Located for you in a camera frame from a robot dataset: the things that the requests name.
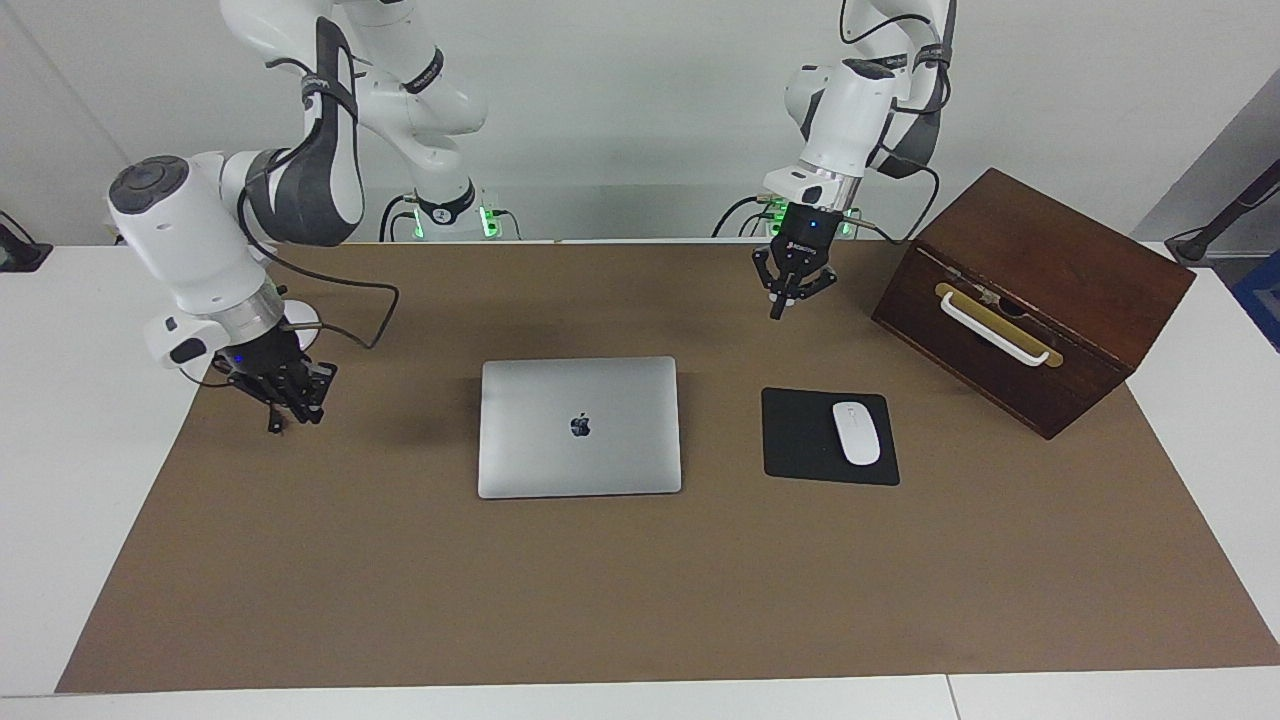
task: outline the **brown tabletop surface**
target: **brown tabletop surface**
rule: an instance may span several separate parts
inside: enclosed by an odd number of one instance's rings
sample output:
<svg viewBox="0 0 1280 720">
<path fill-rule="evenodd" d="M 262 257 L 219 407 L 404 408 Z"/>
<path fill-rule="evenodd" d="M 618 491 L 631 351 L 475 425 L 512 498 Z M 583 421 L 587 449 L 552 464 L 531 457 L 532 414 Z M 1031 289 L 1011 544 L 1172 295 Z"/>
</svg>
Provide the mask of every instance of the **brown tabletop surface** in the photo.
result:
<svg viewBox="0 0 1280 720">
<path fill-rule="evenodd" d="M 1280 664 L 1137 402 L 1046 442 L 869 319 L 900 250 L 767 318 L 744 246 L 346 246 L 383 345 L 317 427 L 201 389 L 59 692 Z M 385 293 L 276 270 L 367 337 Z M 485 360 L 672 355 L 685 488 L 481 501 Z M 888 398 L 902 483 L 764 474 L 760 389 Z"/>
</svg>

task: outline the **white wall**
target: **white wall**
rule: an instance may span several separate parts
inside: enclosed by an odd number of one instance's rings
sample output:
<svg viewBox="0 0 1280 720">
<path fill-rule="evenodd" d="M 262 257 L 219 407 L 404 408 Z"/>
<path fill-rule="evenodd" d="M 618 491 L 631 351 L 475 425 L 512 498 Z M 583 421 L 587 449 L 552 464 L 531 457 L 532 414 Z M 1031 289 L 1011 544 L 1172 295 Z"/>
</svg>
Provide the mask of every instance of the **white wall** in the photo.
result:
<svg viewBox="0 0 1280 720">
<path fill-rule="evenodd" d="M 6 1 L 131 160 L 302 133 L 296 79 L 237 45 L 215 0 Z M 781 101 L 795 67 L 844 53 L 837 0 L 421 1 L 448 72 L 492 95 L 489 124 L 461 143 L 527 237 L 708 233 L 799 152 Z M 960 0 L 938 208 L 996 165 L 1132 231 L 1280 65 L 1277 20 L 1263 0 Z M 407 174 L 361 142 L 376 220 Z M 928 187 L 873 178 L 860 205 L 901 232 Z"/>
<path fill-rule="evenodd" d="M 1134 231 L 1164 240 L 1213 219 L 1271 163 L 1280 159 L 1280 72 L 1240 110 Z M 1280 201 L 1231 224 L 1210 245 L 1210 256 L 1270 255 L 1280 250 Z"/>
<path fill-rule="evenodd" d="M 44 242 L 109 242 L 124 152 L 0 0 L 0 209 Z"/>
</svg>

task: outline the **blue object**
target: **blue object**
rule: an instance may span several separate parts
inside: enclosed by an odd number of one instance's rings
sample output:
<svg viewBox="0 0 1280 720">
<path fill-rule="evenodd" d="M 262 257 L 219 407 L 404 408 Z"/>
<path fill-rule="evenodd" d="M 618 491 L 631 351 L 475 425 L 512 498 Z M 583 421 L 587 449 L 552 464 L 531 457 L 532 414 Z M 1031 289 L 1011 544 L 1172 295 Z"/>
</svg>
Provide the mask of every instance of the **blue object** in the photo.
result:
<svg viewBox="0 0 1280 720">
<path fill-rule="evenodd" d="M 1235 283 L 1231 295 L 1280 351 L 1280 250 Z"/>
</svg>

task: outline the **brown wooden box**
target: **brown wooden box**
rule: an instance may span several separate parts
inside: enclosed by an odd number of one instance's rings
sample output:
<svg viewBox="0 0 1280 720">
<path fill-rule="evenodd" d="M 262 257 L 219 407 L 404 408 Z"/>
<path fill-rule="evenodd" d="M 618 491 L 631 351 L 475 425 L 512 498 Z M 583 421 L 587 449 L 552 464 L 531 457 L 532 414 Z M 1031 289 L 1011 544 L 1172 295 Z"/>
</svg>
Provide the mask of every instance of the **brown wooden box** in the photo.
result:
<svg viewBox="0 0 1280 720">
<path fill-rule="evenodd" d="M 872 318 L 1052 438 L 1133 374 L 1193 278 L 991 169 L 911 243 Z"/>
</svg>

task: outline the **box handle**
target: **box handle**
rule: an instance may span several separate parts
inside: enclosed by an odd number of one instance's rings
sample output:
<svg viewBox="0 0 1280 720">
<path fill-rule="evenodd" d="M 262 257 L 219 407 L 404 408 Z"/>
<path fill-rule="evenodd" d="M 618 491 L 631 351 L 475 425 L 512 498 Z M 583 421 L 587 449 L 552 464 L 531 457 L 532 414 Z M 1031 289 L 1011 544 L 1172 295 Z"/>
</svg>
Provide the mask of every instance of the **box handle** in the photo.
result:
<svg viewBox="0 0 1280 720">
<path fill-rule="evenodd" d="M 978 301 L 964 295 L 947 283 L 933 288 L 942 299 L 942 311 L 948 318 L 977 333 L 983 340 L 1004 350 L 1014 360 L 1028 368 L 1059 368 L 1062 355 L 1043 342 L 1036 340 L 1018 325 L 983 307 Z"/>
</svg>

